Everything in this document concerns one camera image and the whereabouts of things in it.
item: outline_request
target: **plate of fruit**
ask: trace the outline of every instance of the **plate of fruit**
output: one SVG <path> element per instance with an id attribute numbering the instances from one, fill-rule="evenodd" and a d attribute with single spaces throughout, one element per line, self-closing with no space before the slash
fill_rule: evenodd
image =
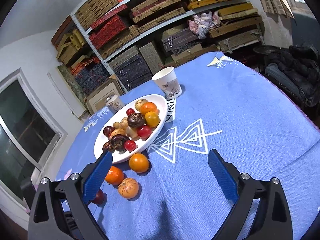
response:
<path id="1" fill-rule="evenodd" d="M 121 163 L 147 149 L 160 133 L 167 111 L 167 101 L 161 95 L 147 95 L 127 104 L 99 132 L 94 156 L 98 159 L 108 150 L 113 163 Z"/>

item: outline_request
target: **blue tablecloth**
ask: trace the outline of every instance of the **blue tablecloth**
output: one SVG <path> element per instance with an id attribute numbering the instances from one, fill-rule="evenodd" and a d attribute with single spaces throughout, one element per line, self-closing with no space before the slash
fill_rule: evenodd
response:
<path id="1" fill-rule="evenodd" d="M 320 177 L 319 130 L 268 80 L 221 52 L 204 54 L 175 72 L 183 94 L 171 107 L 174 120 L 165 123 L 148 148 L 150 172 L 140 176 L 127 162 L 116 165 L 140 183 L 138 197 L 126 200 L 104 182 L 105 205 L 89 205 L 108 238 L 211 239 L 232 207 L 208 166 L 208 151 L 215 148 L 254 179 L 280 179 L 293 236 L 300 239 L 320 206 L 320 184 L 315 183 Z M 163 95 L 149 81 L 121 99 L 129 103 L 148 94 Z M 96 161 L 95 139 L 111 115 L 104 108 L 85 123 L 57 179 Z M 257 205 L 254 201 L 238 239 L 245 238 Z"/>

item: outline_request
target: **dark purple fruit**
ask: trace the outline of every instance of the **dark purple fruit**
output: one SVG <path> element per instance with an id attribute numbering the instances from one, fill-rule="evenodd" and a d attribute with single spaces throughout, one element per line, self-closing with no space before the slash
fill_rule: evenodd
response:
<path id="1" fill-rule="evenodd" d="M 130 140 L 128 136 L 117 134 L 111 138 L 111 145 L 115 150 L 121 152 L 125 150 L 124 143 L 128 140 Z"/>
<path id="2" fill-rule="evenodd" d="M 133 113 L 128 116 L 128 125 L 132 128 L 138 128 L 144 125 L 145 120 L 142 114 Z"/>
<path id="3" fill-rule="evenodd" d="M 109 136 L 109 134 L 114 130 L 115 128 L 112 127 L 112 126 L 106 126 L 104 129 L 103 129 L 103 134 L 105 136 Z"/>
<path id="4" fill-rule="evenodd" d="M 91 202 L 97 205 L 101 205 L 104 202 L 104 193 L 101 189 L 98 190 L 96 197 Z"/>
<path id="5" fill-rule="evenodd" d="M 105 152 L 105 151 L 109 151 L 109 152 L 114 152 L 115 151 L 115 149 L 112 147 L 112 145 L 111 145 L 111 142 L 110 141 L 108 141 L 108 142 L 106 142 L 104 145 L 103 145 L 103 147 L 102 147 L 102 151 L 103 152 Z"/>

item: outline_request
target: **blue gripper pad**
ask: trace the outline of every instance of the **blue gripper pad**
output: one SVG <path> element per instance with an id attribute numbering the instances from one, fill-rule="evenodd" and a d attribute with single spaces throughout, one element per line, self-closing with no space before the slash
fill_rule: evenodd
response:
<path id="1" fill-rule="evenodd" d="M 96 166 L 83 184 L 82 199 L 84 203 L 93 200 L 112 166 L 112 153 L 107 152 L 96 161 Z"/>
<path id="2" fill-rule="evenodd" d="M 237 184 L 228 172 L 221 156 L 217 156 L 216 150 L 211 150 L 208 154 L 209 167 L 216 177 L 216 180 L 224 193 L 226 199 L 236 203 L 238 200 Z"/>

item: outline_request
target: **can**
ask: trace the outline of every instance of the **can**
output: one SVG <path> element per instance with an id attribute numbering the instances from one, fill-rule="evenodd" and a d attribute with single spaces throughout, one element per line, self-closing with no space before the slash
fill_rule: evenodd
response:
<path id="1" fill-rule="evenodd" d="M 109 110 L 115 114 L 118 112 L 122 107 L 125 106 L 125 104 L 121 101 L 118 95 L 111 94 L 108 96 L 105 100 L 106 106 L 109 108 Z"/>

